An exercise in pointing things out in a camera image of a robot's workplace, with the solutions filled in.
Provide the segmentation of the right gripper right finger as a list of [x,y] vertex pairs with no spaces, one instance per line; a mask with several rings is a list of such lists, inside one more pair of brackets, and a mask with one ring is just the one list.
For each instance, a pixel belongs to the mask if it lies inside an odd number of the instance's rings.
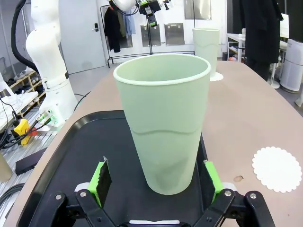
[[249,191],[245,195],[224,188],[214,164],[204,161],[199,169],[201,193],[205,196],[205,211],[195,227],[220,227],[234,219],[240,227],[274,227],[274,220],[262,193]]

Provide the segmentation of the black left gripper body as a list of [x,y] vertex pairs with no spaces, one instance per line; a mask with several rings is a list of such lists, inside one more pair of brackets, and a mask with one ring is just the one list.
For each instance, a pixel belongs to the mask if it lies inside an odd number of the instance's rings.
[[145,16],[152,15],[161,10],[163,1],[161,0],[141,0],[139,4],[139,13]]

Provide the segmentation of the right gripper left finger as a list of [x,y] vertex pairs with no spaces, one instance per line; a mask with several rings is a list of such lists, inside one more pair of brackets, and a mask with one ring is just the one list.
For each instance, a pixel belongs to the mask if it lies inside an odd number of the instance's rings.
[[90,227],[114,227],[103,207],[112,183],[108,161],[99,162],[87,189],[70,196],[63,192],[50,195],[35,221],[36,227],[72,227],[76,220],[85,219]]

